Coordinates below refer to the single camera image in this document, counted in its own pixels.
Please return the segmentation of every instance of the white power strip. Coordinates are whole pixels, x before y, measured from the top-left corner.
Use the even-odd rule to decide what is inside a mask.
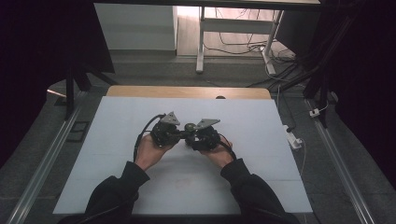
[[[296,138],[292,132],[288,133],[288,125],[283,125],[285,129],[286,137],[288,138],[289,144],[293,150],[298,150],[302,147],[303,140],[300,138]]]

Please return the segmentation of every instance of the black long-sleeve shirt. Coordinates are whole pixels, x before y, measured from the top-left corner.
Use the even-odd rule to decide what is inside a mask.
[[[231,193],[246,223],[299,223],[295,216],[285,212],[268,184],[249,172],[242,159],[224,166],[220,174],[230,182]],[[95,188],[84,215],[64,218],[58,224],[130,223],[137,191],[148,180],[139,166],[127,161],[121,178],[111,176]]]

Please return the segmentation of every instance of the gray carpet floor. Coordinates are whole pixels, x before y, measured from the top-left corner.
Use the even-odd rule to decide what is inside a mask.
[[[207,58],[205,71],[198,76],[195,74],[195,61],[190,58],[142,54],[113,54],[112,58],[116,75],[109,76],[122,85],[246,87],[269,78],[263,70],[263,61],[257,59]],[[286,67],[286,64],[278,64],[276,70],[282,71]],[[297,75],[298,71],[295,71],[291,76]],[[78,115],[76,129],[78,125],[89,125],[92,122],[101,97],[106,95],[109,87],[102,80],[91,75],[89,77],[93,87]],[[255,87],[266,88],[272,82],[273,80]],[[304,139],[305,150],[292,153],[299,169],[303,168],[305,156],[304,186],[317,215],[315,217],[314,214],[298,214],[297,217],[301,223],[361,223],[317,128],[308,116],[302,96],[303,88],[296,86],[279,97],[276,88],[277,85],[273,87],[272,95],[278,102],[279,115],[283,123],[290,127],[295,126],[293,133],[296,137]],[[65,94],[64,81],[54,84],[50,89]],[[329,105],[327,111],[328,129],[376,223],[396,223],[395,190],[359,140],[338,118],[334,112],[334,102]],[[0,223],[7,221],[52,139],[62,126],[64,114],[62,97],[49,93],[47,102],[31,130],[0,170]],[[56,223],[62,218],[53,215],[52,211],[73,168],[83,138],[84,135],[79,132],[68,135],[25,223]]]

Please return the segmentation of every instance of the person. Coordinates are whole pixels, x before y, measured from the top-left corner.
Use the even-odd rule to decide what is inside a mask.
[[[232,146],[232,142],[221,137]],[[127,161],[120,178],[111,176],[93,191],[82,215],[65,217],[58,224],[130,223],[138,189],[147,181],[147,169],[155,165],[173,146],[158,147],[150,134],[145,135],[138,147],[135,162]],[[286,213],[272,189],[259,176],[251,174],[243,159],[233,160],[221,145],[211,151],[200,151],[220,169],[220,175],[231,185],[231,193],[239,204],[245,223],[300,223]]]

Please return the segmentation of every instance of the person's right hand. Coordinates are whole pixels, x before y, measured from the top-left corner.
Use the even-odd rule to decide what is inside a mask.
[[[223,136],[221,137],[221,142],[233,147],[233,143],[230,141],[227,142]],[[233,161],[233,157],[231,156],[230,152],[228,152],[228,150],[220,144],[218,144],[213,150],[200,152],[202,155],[207,156],[220,168],[223,168],[225,165]]]

